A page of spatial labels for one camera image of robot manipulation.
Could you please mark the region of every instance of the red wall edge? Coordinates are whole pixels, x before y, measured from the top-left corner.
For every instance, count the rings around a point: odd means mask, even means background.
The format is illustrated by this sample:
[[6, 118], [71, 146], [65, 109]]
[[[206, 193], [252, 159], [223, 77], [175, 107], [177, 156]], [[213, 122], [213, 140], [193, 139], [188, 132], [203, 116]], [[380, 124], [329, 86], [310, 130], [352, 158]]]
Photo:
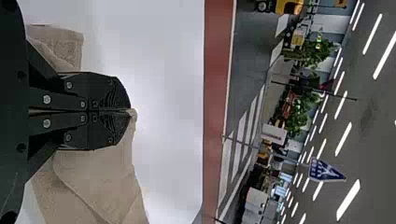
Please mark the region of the red wall edge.
[[203, 223], [214, 223], [219, 197], [233, 0], [205, 1]]

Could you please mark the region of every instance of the fabric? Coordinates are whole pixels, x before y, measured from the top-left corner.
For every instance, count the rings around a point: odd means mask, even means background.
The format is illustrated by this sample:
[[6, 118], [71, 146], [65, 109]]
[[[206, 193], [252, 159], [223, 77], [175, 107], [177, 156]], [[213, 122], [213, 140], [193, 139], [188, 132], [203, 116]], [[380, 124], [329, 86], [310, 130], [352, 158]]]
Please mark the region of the fabric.
[[[28, 41], [58, 72], [81, 67], [83, 35], [48, 25], [26, 27]], [[146, 224], [142, 193], [132, 165], [136, 111], [115, 147], [58, 151], [32, 177], [48, 224]]]

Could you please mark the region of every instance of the street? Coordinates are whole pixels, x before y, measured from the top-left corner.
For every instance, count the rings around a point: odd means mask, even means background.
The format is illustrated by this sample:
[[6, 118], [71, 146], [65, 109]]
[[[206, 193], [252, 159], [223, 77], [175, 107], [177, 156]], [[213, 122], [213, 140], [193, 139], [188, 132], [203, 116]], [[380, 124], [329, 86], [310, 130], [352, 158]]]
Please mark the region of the street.
[[[393, 36], [396, 37], [394, 8], [395, 1], [360, 1], [350, 25], [353, 29], [356, 22], [356, 29], [349, 31], [350, 38], [343, 46], [338, 60], [340, 63], [341, 57], [343, 58], [333, 86], [338, 94], [359, 100], [345, 100], [340, 105], [342, 99], [330, 97], [326, 105], [322, 103], [319, 109], [325, 106], [323, 112], [318, 112], [318, 118], [311, 128], [317, 126], [319, 129], [322, 126], [322, 132], [318, 133], [317, 130], [313, 140], [308, 141], [304, 149], [309, 152], [313, 147], [312, 157], [319, 154], [322, 160], [341, 171], [347, 181], [324, 183], [318, 191], [318, 183], [309, 181], [303, 193], [308, 173], [299, 167], [298, 173], [303, 174], [302, 181], [298, 188], [297, 184], [291, 188], [293, 202], [291, 206], [286, 206], [284, 223], [393, 222], [393, 200], [396, 199], [393, 191], [396, 187], [393, 179], [396, 156], [393, 139], [396, 137], [396, 50], [392, 49], [389, 42]], [[382, 14], [381, 21], [378, 22], [375, 34], [372, 34], [371, 45], [363, 55], [379, 14]], [[389, 53], [387, 59], [383, 56], [386, 51]], [[384, 65], [382, 69], [378, 67], [380, 63]], [[342, 145], [340, 140], [343, 136], [345, 143]], [[313, 202], [315, 191], [318, 196]], [[355, 195], [350, 194], [341, 206], [349, 192], [354, 192]]]

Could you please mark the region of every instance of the white lane marking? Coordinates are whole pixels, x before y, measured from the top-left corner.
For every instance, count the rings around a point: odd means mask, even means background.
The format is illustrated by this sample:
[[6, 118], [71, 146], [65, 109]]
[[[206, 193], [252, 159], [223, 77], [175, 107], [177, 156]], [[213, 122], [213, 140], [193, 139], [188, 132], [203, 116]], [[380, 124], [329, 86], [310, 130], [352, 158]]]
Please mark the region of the white lane marking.
[[289, 14], [283, 14], [283, 16], [277, 19], [276, 33], [275, 37], [277, 37], [280, 33], [282, 33], [286, 27], [288, 26]]
[[352, 16], [350, 17], [349, 24], [352, 24], [353, 19], [355, 18], [355, 15], [356, 15], [356, 11], [358, 11], [358, 7], [359, 7], [359, 3], [360, 2], [361, 2], [361, 0], [358, 0], [358, 3], [356, 4], [355, 9], [353, 9], [353, 13], [352, 13]]
[[[243, 142], [244, 141], [244, 134], [245, 134], [245, 124], [247, 121], [247, 112], [245, 112], [244, 116], [239, 120], [238, 126], [238, 135], [236, 136], [236, 140]], [[245, 147], [239, 143], [236, 143], [235, 146], [235, 154], [233, 155], [233, 175], [232, 181], [236, 177], [236, 174], [239, 170], [239, 163], [241, 162], [241, 150], [245, 150]]]
[[289, 194], [288, 194], [288, 198], [286, 199], [286, 202], [288, 202], [289, 201], [289, 199], [290, 199], [290, 195], [291, 195], [291, 191], [289, 192]]
[[283, 216], [281, 224], [285, 224], [285, 220], [286, 220], [286, 214], [285, 216]]
[[345, 71], [341, 74], [340, 80], [338, 80], [337, 87], [335, 87], [334, 95], [336, 95], [337, 92], [338, 92], [338, 90], [340, 89], [340, 86], [341, 86], [341, 83], [343, 82], [343, 79], [344, 79], [344, 75], [345, 75], [345, 74], [346, 74]]
[[306, 151], [304, 152], [303, 159], [301, 160], [301, 162], [304, 162], [305, 157], [306, 157]]
[[304, 147], [306, 146], [306, 144], [308, 143], [308, 140], [309, 140], [309, 135], [310, 135], [310, 133], [308, 134], [308, 136], [306, 137], [306, 139], [305, 139], [305, 142], [304, 142]]
[[365, 55], [367, 50], [369, 49], [370, 44], [371, 44], [371, 42], [373, 40], [373, 37], [375, 35], [376, 29], [378, 28], [379, 23], [381, 22], [381, 20], [382, 20], [382, 14], [379, 14], [378, 17], [376, 18], [376, 22], [374, 24], [373, 30], [370, 33], [369, 38], [367, 39], [366, 45], [364, 46], [363, 55]]
[[314, 196], [312, 197], [312, 201], [313, 201], [313, 202], [317, 199], [317, 197], [318, 197], [318, 195], [319, 195], [320, 190], [321, 190], [322, 187], [323, 187], [323, 182], [320, 182], [320, 183], [318, 184], [317, 189], [315, 190]]
[[280, 53], [282, 52], [283, 49], [283, 41], [284, 39], [282, 39], [277, 45], [276, 47], [273, 49], [272, 53], [271, 53], [271, 62], [270, 62], [270, 66], [276, 61], [276, 59], [278, 58], [278, 56], [280, 55]]
[[328, 100], [329, 100], [329, 95], [326, 94], [326, 98], [324, 98], [324, 102], [323, 102], [322, 108], [320, 109], [320, 114], [323, 113], [324, 107], [326, 107], [326, 104], [327, 104]]
[[300, 223], [299, 224], [304, 224], [306, 219], [306, 213], [304, 213], [304, 215], [301, 217]]
[[312, 142], [312, 139], [314, 139], [316, 131], [317, 131], [317, 125], [315, 125], [314, 130], [312, 131], [311, 138], [309, 139], [310, 142]]
[[297, 178], [298, 178], [298, 173], [296, 173], [296, 175], [294, 176], [293, 185], [296, 184]]
[[314, 153], [314, 147], [311, 148], [311, 151], [309, 152], [308, 158], [306, 158], [306, 163], [309, 163], [309, 160], [311, 160], [312, 154]]
[[341, 219], [345, 211], [348, 209], [352, 201], [355, 199], [359, 190], [361, 190], [361, 182], [359, 181], [359, 179], [357, 179], [352, 189], [350, 189], [349, 193], [341, 203], [340, 207], [337, 209], [337, 213], [336, 213], [337, 221]]
[[326, 120], [327, 120], [327, 117], [328, 117], [328, 116], [329, 116], [328, 113], [326, 113], [326, 114], [324, 115], [323, 121], [322, 121], [322, 123], [321, 123], [321, 125], [320, 125], [320, 128], [319, 128], [319, 133], [321, 133], [321, 131], [323, 131], [323, 127], [324, 127], [324, 124], [326, 123]]
[[341, 99], [340, 104], [337, 107], [337, 111], [335, 111], [334, 120], [338, 119], [338, 115], [340, 115], [341, 109], [343, 108], [346, 98], [347, 98], [347, 91], [344, 92], [343, 98]]
[[306, 187], [308, 187], [308, 184], [309, 184], [309, 177], [307, 177], [306, 180], [305, 180], [305, 183], [304, 183], [304, 186], [303, 186], [303, 193], [305, 192]]
[[344, 131], [343, 136], [341, 137], [340, 142], [338, 143], [337, 148], [335, 149], [335, 157], [337, 157], [338, 154], [340, 153], [341, 148], [343, 147], [345, 141], [347, 140], [347, 136], [349, 135], [351, 129], [352, 129], [352, 123], [349, 122], [348, 125], [346, 126], [346, 130]]
[[291, 204], [293, 203], [294, 197], [291, 197], [288, 208], [291, 208]]
[[[247, 121], [247, 138], [246, 138], [246, 142], [249, 143], [250, 142], [250, 137], [251, 137], [251, 131], [253, 129], [253, 118], [254, 116], [254, 109], [256, 108], [256, 102], [257, 102], [257, 96], [254, 98], [254, 100], [251, 102], [250, 105], [250, 113], [248, 116], [248, 121]], [[245, 159], [246, 155], [248, 154], [248, 147], [244, 147], [244, 156], [242, 158], [242, 160]]]
[[323, 149], [324, 149], [324, 147], [326, 147], [326, 143], [327, 143], [327, 138], [325, 138], [323, 140], [322, 145], [320, 146], [320, 150], [318, 152], [317, 159], [320, 159], [320, 156], [321, 156], [321, 154], [323, 152]]
[[379, 61], [379, 64], [373, 73], [374, 80], [376, 80], [378, 78], [379, 73], [382, 70], [382, 67], [384, 66], [385, 62], [387, 61], [388, 56], [390, 55], [390, 52], [392, 51], [393, 47], [395, 46], [395, 43], [396, 43], [396, 32], [393, 34], [393, 37], [390, 40], [390, 42], [387, 46], [387, 49], [384, 52], [384, 55], [382, 55], [381, 61]]
[[340, 63], [338, 64], [337, 69], [335, 70], [335, 73], [334, 73], [334, 79], [337, 78], [338, 72], [340, 71], [340, 68], [341, 68], [341, 65], [343, 64], [343, 61], [344, 61], [344, 57], [341, 57]]
[[303, 179], [303, 174], [300, 174], [300, 178], [298, 179], [298, 182], [297, 182], [297, 188], [299, 188], [300, 187], [300, 184], [301, 184], [301, 180]]
[[231, 159], [231, 147], [233, 141], [226, 139], [223, 143], [222, 159], [221, 159], [221, 171], [220, 171], [220, 184], [219, 184], [219, 205], [224, 200], [227, 183], [228, 183], [228, 172], [230, 171], [230, 159]]
[[317, 112], [315, 113], [314, 120], [312, 121], [312, 124], [315, 124], [315, 121], [317, 121], [318, 113], [319, 113], [319, 109], [318, 109]]
[[251, 157], [248, 158], [247, 164], [245, 165], [245, 168], [244, 168], [244, 171], [242, 172], [241, 176], [239, 176], [238, 182], [236, 183], [236, 186], [233, 189], [233, 193], [231, 194], [231, 197], [229, 198], [228, 202], [225, 204], [225, 207], [221, 212], [221, 215], [219, 217], [220, 220], [224, 219], [225, 215], [227, 214], [228, 210], [230, 209], [231, 202], [233, 201], [233, 198], [235, 197], [235, 194], [236, 194], [237, 190], [239, 189], [239, 186], [241, 185], [242, 179], [244, 178], [245, 173], [248, 170], [248, 167], [250, 166], [250, 161], [251, 161]]
[[254, 128], [253, 128], [253, 137], [251, 139], [251, 142], [254, 141], [254, 138], [256, 137], [256, 133], [257, 133], [257, 126], [259, 124], [259, 120], [261, 118], [261, 111], [262, 111], [262, 97], [264, 95], [264, 87], [265, 85], [262, 86], [262, 89], [260, 90], [260, 95], [259, 95], [259, 102], [257, 105], [257, 110], [256, 110], [256, 119], [254, 120]]
[[340, 55], [341, 55], [341, 51], [343, 51], [343, 48], [340, 48], [340, 49], [338, 50], [337, 57], [335, 58], [334, 64], [332, 65], [333, 67], [335, 67], [335, 66], [337, 65], [338, 58], [339, 58]]
[[297, 208], [298, 208], [298, 203], [296, 203], [296, 204], [294, 205], [293, 211], [291, 211], [291, 217], [294, 217], [294, 215], [295, 215], [296, 212], [297, 212]]
[[364, 3], [361, 4], [361, 10], [359, 10], [358, 17], [355, 20], [355, 24], [353, 24], [352, 31], [355, 31], [356, 26], [358, 25], [359, 19], [361, 18], [361, 13], [363, 12], [363, 9], [364, 9]]
[[286, 209], [286, 207], [282, 208], [282, 212], [280, 213], [281, 216], [283, 216], [283, 214], [285, 213], [285, 209]]

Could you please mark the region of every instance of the street sign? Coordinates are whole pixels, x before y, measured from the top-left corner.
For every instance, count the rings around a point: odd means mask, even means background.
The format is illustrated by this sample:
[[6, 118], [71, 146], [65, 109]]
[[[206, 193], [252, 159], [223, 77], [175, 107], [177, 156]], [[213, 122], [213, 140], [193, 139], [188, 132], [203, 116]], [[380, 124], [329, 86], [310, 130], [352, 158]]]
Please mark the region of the street sign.
[[340, 182], [347, 178], [325, 161], [312, 158], [309, 164], [309, 178], [317, 182]]

